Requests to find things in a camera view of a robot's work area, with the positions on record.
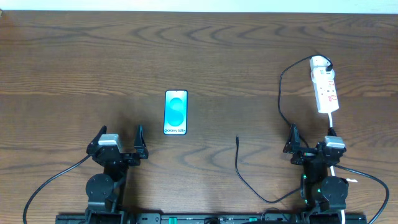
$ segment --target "smartphone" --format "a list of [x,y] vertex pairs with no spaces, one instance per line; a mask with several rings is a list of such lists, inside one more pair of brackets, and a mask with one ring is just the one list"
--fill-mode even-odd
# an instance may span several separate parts
[[164,134],[187,133],[187,90],[167,90],[164,106]]

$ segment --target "white background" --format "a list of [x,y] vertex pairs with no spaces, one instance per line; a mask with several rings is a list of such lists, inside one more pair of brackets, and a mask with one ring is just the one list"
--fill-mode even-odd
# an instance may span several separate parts
[[398,14],[398,0],[0,0],[3,10]]

